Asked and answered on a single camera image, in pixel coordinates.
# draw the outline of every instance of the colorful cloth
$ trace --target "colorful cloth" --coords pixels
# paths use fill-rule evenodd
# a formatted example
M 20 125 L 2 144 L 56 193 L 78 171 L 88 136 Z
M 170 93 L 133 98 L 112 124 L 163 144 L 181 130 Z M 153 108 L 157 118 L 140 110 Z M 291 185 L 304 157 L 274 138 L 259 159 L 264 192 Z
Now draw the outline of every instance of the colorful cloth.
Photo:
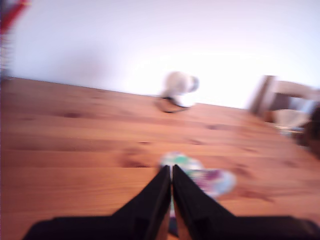
M 171 174 L 175 164 L 211 198 L 230 192 L 236 185 L 236 177 L 231 172 L 218 168 L 205 168 L 200 161 L 181 152 L 169 152 L 161 158 L 160 166 L 170 166 Z M 173 198 L 171 198 L 170 217 L 175 217 Z

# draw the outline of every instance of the wooden table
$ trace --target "wooden table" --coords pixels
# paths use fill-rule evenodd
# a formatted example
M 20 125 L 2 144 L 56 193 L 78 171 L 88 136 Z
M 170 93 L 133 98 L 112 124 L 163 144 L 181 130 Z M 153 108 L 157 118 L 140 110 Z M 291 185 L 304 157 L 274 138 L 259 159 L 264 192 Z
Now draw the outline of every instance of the wooden table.
M 18 78 L 1 88 L 4 240 L 55 216 L 112 214 L 169 151 L 235 173 L 219 201 L 236 215 L 320 224 L 320 161 L 246 110 L 198 104 L 170 114 L 153 97 Z

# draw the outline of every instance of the table surface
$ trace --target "table surface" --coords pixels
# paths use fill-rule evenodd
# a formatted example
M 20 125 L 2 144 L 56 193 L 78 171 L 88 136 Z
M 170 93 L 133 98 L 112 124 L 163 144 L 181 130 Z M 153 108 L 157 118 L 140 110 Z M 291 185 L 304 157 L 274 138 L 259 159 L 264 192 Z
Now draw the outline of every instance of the table surface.
M 109 215 L 180 151 L 237 176 L 218 200 L 235 215 L 320 224 L 320 161 L 246 110 L 14 78 L 1 86 L 1 237 L 39 220 Z

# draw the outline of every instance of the red object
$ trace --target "red object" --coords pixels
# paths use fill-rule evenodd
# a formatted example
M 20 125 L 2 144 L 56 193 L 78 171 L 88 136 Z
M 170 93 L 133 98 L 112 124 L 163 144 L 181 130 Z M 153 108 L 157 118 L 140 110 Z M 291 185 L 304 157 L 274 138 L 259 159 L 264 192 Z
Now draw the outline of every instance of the red object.
M 17 3 L 5 16 L 3 16 L 0 29 L 1 34 L 4 34 L 8 30 L 21 11 L 29 4 L 30 1 L 28 0 L 20 0 L 19 3 Z

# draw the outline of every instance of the wooden chair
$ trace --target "wooden chair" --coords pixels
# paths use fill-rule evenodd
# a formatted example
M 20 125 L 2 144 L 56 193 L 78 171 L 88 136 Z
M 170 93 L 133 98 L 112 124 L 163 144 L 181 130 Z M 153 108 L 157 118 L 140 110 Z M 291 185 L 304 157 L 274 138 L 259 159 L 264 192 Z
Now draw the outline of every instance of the wooden chair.
M 265 122 L 275 123 L 276 128 L 292 129 L 308 122 L 309 114 L 299 110 L 312 98 L 313 92 L 309 86 L 265 76 L 249 110 Z

